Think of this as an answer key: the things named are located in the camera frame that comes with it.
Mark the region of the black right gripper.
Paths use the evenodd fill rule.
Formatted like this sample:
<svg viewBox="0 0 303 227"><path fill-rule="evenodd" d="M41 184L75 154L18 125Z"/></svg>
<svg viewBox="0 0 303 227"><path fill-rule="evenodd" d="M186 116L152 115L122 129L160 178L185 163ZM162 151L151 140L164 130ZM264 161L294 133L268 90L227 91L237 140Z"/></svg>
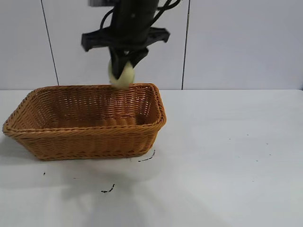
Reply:
<svg viewBox="0 0 303 227"><path fill-rule="evenodd" d="M168 41L167 29L152 26L164 12L156 13L158 4L157 0L116 0L110 25L103 27L102 19L98 30L82 34L83 49L109 47L112 74L119 79L128 61L135 68L148 55L147 46ZM134 51L125 54L124 50Z"/></svg>

